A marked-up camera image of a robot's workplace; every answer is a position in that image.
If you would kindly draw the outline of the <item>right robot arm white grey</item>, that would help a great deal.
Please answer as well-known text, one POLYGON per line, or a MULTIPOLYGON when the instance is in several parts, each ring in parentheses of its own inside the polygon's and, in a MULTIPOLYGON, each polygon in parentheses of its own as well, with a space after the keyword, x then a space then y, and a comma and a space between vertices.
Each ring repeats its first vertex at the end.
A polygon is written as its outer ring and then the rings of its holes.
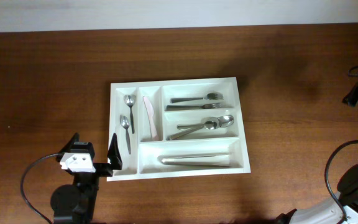
POLYGON ((273 222, 289 223, 358 223, 358 163, 339 179, 336 191, 329 183, 329 169, 339 152, 348 146, 358 145, 358 138, 339 145, 328 157, 324 168, 324 183, 329 198, 315 206, 280 214, 273 222))

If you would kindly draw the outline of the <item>steel tongs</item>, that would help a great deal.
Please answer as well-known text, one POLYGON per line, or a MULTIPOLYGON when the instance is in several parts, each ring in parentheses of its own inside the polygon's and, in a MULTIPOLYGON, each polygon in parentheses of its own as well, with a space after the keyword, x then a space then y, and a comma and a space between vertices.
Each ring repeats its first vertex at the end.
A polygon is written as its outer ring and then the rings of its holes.
POLYGON ((161 164, 170 166, 230 167, 230 156, 230 153, 220 152, 215 154, 159 156, 157 160, 161 164))

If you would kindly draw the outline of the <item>small steel teaspoon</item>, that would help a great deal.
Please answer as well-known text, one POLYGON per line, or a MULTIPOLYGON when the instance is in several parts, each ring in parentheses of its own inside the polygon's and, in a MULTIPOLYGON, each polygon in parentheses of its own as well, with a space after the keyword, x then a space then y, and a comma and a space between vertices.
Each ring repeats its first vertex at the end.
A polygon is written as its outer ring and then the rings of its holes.
POLYGON ((120 124, 121 126, 126 130, 126 144, 127 144, 127 150, 129 155, 132 154, 131 151, 131 140, 130 140, 130 136, 129 136, 129 127, 130 127, 130 121, 129 119, 124 116, 124 115, 120 115, 120 124))
POLYGON ((124 102, 130 109, 130 119, 131 119, 131 131, 132 134, 135 133, 135 127, 134 127, 134 114, 132 107, 135 105, 136 96, 135 95, 125 95, 124 96, 124 102))

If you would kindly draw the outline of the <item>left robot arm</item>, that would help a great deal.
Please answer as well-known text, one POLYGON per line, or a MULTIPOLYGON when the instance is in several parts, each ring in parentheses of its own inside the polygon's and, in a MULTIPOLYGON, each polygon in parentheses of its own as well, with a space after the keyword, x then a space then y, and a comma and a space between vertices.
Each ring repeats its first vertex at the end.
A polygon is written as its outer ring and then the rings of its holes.
POLYGON ((109 144, 107 163, 94 162, 94 155, 92 143, 81 142, 78 133, 59 151, 57 162, 73 176, 73 183, 60 186, 51 196, 54 223, 90 223, 93 219, 99 179, 122 169, 117 134, 109 144))

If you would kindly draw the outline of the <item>white plastic knife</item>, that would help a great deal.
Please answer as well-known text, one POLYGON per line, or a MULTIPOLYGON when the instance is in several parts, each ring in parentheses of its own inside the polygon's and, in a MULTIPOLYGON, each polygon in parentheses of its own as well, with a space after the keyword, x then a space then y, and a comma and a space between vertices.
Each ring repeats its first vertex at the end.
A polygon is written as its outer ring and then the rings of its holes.
POLYGON ((145 141, 160 141, 161 131, 157 126, 154 104, 151 102, 148 96, 143 96, 142 99, 147 113, 147 119, 149 121, 149 136, 145 138, 145 141))

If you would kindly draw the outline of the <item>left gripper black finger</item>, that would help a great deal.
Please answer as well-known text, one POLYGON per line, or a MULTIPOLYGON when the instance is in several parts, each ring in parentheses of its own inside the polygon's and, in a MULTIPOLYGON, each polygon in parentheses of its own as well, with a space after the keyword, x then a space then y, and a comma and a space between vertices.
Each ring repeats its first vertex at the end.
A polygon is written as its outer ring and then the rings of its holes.
POLYGON ((109 164, 112 170, 121 170, 122 169, 122 159, 119 152, 117 134, 114 133, 109 145, 107 157, 109 159, 109 164))
POLYGON ((80 135, 75 133, 73 137, 62 147, 62 149, 58 152, 59 154, 64 154, 71 151, 74 143, 79 141, 80 135))

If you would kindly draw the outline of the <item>steel fork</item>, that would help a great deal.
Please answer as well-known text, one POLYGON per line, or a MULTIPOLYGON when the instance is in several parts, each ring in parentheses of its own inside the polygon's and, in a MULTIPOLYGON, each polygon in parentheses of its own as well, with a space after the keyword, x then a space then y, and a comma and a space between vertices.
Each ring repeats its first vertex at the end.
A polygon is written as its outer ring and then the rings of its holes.
POLYGON ((193 98, 171 98, 170 103, 181 103, 185 101, 196 101, 196 100, 223 100, 223 94, 221 93, 208 93, 205 96, 193 97, 193 98))
POLYGON ((209 103, 204 105, 168 105, 166 107, 167 111, 176 111, 176 110, 202 110, 202 109, 216 109, 222 108, 220 103, 209 103))

